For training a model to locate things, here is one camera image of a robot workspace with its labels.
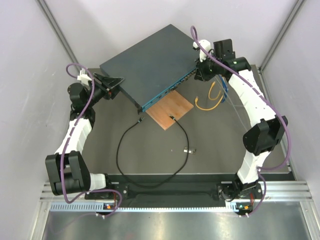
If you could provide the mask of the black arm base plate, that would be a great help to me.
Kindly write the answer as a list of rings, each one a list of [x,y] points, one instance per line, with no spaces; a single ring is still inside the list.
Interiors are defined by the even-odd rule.
[[[242,184],[234,173],[200,174],[115,174],[107,176],[107,186],[121,193],[123,200],[138,197],[195,196],[210,200],[257,200],[263,196],[258,180]]]

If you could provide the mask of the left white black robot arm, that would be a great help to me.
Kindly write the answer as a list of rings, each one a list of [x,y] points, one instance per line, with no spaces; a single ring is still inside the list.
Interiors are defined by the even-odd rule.
[[[106,174],[89,172],[82,152],[96,120],[93,106],[101,99],[114,99],[125,79],[98,73],[93,77],[91,79],[81,70],[77,82],[68,87],[71,101],[69,127],[60,147],[45,159],[50,187],[56,196],[96,190],[106,199],[114,191]]]

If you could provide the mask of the silver SFP module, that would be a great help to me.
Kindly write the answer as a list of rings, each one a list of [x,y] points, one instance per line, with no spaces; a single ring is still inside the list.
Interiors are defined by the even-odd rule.
[[[196,154],[196,149],[195,149],[195,148],[187,148],[187,147],[185,147],[185,148],[183,149],[183,152],[184,152],[184,153],[189,153],[189,154],[195,155],[195,154]]]

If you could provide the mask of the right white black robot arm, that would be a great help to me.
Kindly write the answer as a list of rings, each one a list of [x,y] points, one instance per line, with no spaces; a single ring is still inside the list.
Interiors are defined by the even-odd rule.
[[[245,198],[257,186],[259,172],[275,146],[280,143],[288,125],[285,116],[278,117],[265,102],[251,65],[245,57],[236,57],[231,39],[210,43],[203,39],[193,42],[199,51],[194,78],[203,82],[217,76],[235,91],[249,118],[250,129],[243,135],[245,154],[231,187],[220,194],[227,201]]]

